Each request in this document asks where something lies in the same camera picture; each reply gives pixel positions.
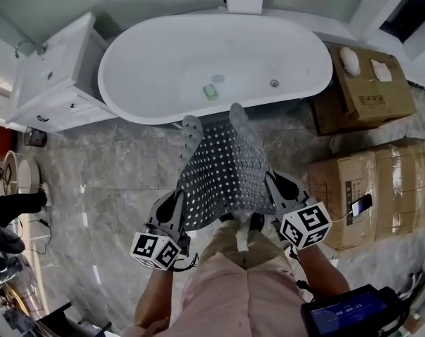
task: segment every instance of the brown cardboard box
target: brown cardboard box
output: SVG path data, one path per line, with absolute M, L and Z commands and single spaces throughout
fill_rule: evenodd
M 319 135 L 376 128 L 416 112 L 410 87 L 394 56 L 351 48 L 358 55 L 360 65 L 360 75 L 353 77 L 340 60 L 342 47 L 330 47 L 334 84 L 311 99 Z M 384 62 L 392 81 L 380 82 L 370 60 Z
M 348 249 L 425 226 L 425 142 L 403 138 L 308 166 L 311 194 L 333 220 L 326 243 Z M 342 218 L 370 193 L 373 207 Z

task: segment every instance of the bathtub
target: bathtub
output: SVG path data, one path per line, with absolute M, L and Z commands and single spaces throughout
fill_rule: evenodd
M 259 15 L 195 14 L 146 20 L 107 49 L 105 103 L 140 124 L 166 124 L 315 95 L 330 82 L 327 48 L 311 31 Z

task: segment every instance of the digital timer display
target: digital timer display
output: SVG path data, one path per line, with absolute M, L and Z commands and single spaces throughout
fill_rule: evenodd
M 320 333 L 326 334 L 359 323 L 385 308 L 385 302 L 372 292 L 365 292 L 342 303 L 312 310 L 311 315 Z

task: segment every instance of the gray perforated bath mat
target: gray perforated bath mat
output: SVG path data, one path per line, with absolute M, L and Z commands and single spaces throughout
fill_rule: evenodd
M 229 118 L 202 124 L 194 116 L 182 122 L 177 191 L 186 194 L 186 231 L 198 230 L 235 210 L 275 214 L 265 185 L 270 171 L 259 136 L 248 125 L 239 104 Z

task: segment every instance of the white vanity cabinet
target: white vanity cabinet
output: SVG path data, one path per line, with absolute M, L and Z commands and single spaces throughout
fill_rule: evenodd
M 87 13 L 51 37 L 18 69 L 7 122 L 49 133 L 117 117 L 103 102 L 97 70 L 107 43 Z

